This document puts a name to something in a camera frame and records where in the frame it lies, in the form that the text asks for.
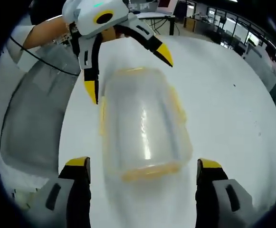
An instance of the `wall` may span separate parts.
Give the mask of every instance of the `wall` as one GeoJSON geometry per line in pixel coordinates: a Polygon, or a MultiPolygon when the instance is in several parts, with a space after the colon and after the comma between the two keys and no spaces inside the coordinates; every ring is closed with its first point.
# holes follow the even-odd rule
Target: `wall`
{"type": "Polygon", "coordinates": [[[202,3],[196,3],[196,14],[200,13],[200,16],[206,16],[208,6],[202,3]]]}

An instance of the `transparent plastic box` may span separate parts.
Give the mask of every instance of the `transparent plastic box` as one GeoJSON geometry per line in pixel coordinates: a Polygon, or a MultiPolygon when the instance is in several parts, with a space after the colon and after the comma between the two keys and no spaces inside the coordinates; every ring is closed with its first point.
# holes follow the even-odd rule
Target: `transparent plastic box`
{"type": "Polygon", "coordinates": [[[116,72],[101,100],[106,175],[123,181],[176,173],[191,158],[186,114],[156,69],[116,72]]]}

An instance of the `person's arm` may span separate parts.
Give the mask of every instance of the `person's arm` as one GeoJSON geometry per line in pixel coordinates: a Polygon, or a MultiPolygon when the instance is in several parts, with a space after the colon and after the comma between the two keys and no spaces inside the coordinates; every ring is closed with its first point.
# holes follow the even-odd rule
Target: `person's arm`
{"type": "Polygon", "coordinates": [[[42,46],[68,32],[67,24],[62,16],[44,21],[31,30],[23,47],[30,49],[42,46]]]}

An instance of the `white tabletop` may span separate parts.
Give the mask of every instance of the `white tabletop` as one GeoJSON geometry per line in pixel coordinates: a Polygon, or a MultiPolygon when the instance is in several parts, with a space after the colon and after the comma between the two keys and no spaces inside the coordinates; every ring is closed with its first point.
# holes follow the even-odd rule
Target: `white tabletop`
{"type": "Polygon", "coordinates": [[[267,208],[276,193],[276,108],[265,86],[232,50],[194,38],[160,39],[171,51],[173,68],[132,38],[104,43],[99,54],[100,92],[115,70],[160,69],[186,110],[193,157],[179,175],[145,186],[122,186],[114,195],[104,179],[99,106],[92,104],[80,75],[64,117],[59,171],[72,158],[91,158],[91,226],[195,227],[200,157],[219,162],[228,177],[249,192],[256,209],[267,208]],[[130,225],[123,225],[125,219],[130,225]]]}
{"type": "Polygon", "coordinates": [[[152,19],[152,18],[174,18],[174,15],[159,13],[159,12],[141,12],[136,14],[139,19],[152,19]]]}

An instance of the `robotic arm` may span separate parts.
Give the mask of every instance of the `robotic arm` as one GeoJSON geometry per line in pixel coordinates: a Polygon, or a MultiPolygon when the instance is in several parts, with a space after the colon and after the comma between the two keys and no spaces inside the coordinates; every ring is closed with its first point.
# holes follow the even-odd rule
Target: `robotic arm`
{"type": "MultiPolygon", "coordinates": [[[[68,161],[35,195],[27,218],[36,228],[90,228],[90,158],[68,161]]],[[[256,212],[252,197],[221,165],[200,158],[197,170],[196,228],[245,228],[256,212]]]]}
{"type": "Polygon", "coordinates": [[[63,15],[69,23],[75,22],[79,38],[79,63],[84,71],[84,84],[95,104],[98,104],[98,54],[102,43],[101,32],[112,26],[136,39],[147,50],[166,64],[173,66],[165,44],[155,37],[154,31],[129,13],[122,0],[68,0],[63,15]]]}

